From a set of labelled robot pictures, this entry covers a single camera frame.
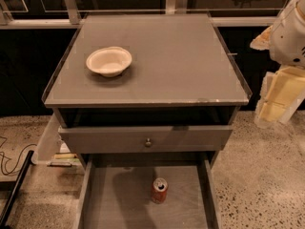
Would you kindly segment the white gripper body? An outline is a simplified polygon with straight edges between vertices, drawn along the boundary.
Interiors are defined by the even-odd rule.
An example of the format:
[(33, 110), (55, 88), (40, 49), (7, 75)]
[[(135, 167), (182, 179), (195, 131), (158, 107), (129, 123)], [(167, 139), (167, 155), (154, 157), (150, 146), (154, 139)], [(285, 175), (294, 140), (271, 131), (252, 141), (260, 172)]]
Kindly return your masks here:
[(274, 21), (270, 57), (281, 65), (305, 67), (305, 0), (292, 0)]

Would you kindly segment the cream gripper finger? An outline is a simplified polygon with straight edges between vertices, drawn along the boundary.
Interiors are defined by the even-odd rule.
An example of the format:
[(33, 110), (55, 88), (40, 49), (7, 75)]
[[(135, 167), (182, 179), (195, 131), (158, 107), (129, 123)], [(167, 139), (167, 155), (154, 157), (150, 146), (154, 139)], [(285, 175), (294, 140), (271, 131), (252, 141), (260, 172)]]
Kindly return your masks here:
[(265, 29), (260, 35), (258, 35), (251, 43), (250, 47), (254, 50), (264, 51), (270, 48), (270, 34), (272, 26)]
[(305, 69), (282, 65), (266, 72), (255, 108), (254, 123), (260, 128), (286, 124), (305, 99)]

